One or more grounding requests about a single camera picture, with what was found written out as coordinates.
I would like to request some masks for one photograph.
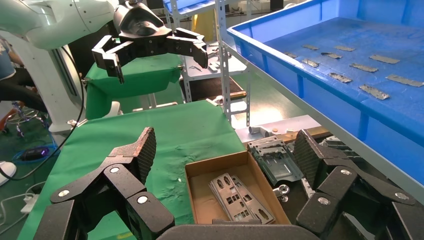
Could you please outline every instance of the green tablecloth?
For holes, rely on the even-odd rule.
[[[175,216],[177,225],[193,223],[185,165],[245,149],[221,108],[206,101],[94,119],[77,128],[57,159],[18,239],[33,239],[56,189],[97,168],[114,147],[135,142],[148,126],[154,127],[157,151],[147,177],[147,190]],[[89,233],[89,239],[117,239],[116,235],[128,231],[113,212]]]
[[[125,83],[108,76],[106,70],[93,64],[87,73],[86,117],[98,119],[109,113],[113,99],[157,93],[169,82],[180,79],[180,58],[175,54],[136,58],[122,67]]]

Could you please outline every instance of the chair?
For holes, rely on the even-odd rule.
[[[3,132],[8,133],[10,131],[9,126],[16,125],[17,135],[23,138],[24,132],[21,130],[21,124],[29,122],[33,119],[40,121],[44,128],[49,126],[45,113],[28,108],[26,106],[21,106],[17,101],[12,101],[12,105],[16,112],[7,117]]]

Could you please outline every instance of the robotic hand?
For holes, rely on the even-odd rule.
[[[107,70],[110,77],[124,76],[121,67],[135,58],[165,53],[192,56],[202,67],[208,67],[204,36],[183,28],[176,32],[164,25],[152,11],[136,0],[122,1],[113,16],[116,38],[106,35],[93,48],[97,66]]]

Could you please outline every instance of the black cable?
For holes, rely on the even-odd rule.
[[[79,115],[78,115],[78,118],[76,119],[76,122],[78,123],[78,122],[80,122],[80,119],[81,119],[81,116],[83,115],[83,111],[84,111],[84,86],[83,86],[83,80],[81,79],[81,76],[80,76],[80,72],[78,71],[78,68],[77,68],[77,65],[75,64],[75,62],[74,62],[74,60],[72,59],[72,57],[71,57],[71,55],[69,54],[69,52],[64,48],[64,47],[62,47],[62,49],[63,49],[63,51],[66,53],[66,55],[69,57],[69,59],[71,60],[71,62],[72,62],[72,64],[73,64],[73,66],[75,67],[75,70],[76,70],[76,74],[78,75],[78,79],[79,79],[79,84],[80,84],[80,86],[81,86],[81,100],[82,100],[82,102],[81,102],[81,110],[79,111]],[[73,126],[73,128],[70,130],[70,132],[69,132],[69,134],[66,136],[66,138],[63,140],[63,142],[56,148],[56,150],[54,150],[54,152],[50,155],[50,156],[48,156],[44,161],[42,161],[37,167],[35,167],[33,170],[31,170],[30,172],[28,172],[27,174],[25,174],[24,176],[21,176],[21,177],[11,177],[11,176],[8,176],[4,171],[3,171],[3,169],[0,167],[0,174],[3,176],[3,177],[5,177],[5,178],[7,178],[7,179],[9,179],[9,180],[12,180],[12,181],[19,181],[19,180],[22,180],[22,179],[25,179],[25,178],[27,178],[28,176],[30,176],[31,174],[33,174],[35,171],[37,171],[39,168],[41,168],[41,166],[43,166],[45,163],[47,163],[47,161],[49,160],[49,159],[51,159],[55,154],[56,154],[56,152],[57,151],[59,151],[59,149],[61,149],[61,147],[65,144],[65,142],[68,140],[68,138],[71,136],[71,134],[74,132],[74,130],[75,130],[75,128],[77,127],[77,125],[75,125],[75,126]]]

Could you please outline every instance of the wheel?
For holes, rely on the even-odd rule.
[[[3,130],[1,130],[1,132],[2,132],[3,134],[8,134],[8,133],[10,133],[11,131],[9,130],[9,128],[8,128],[7,126],[5,126],[5,127],[3,128]]]

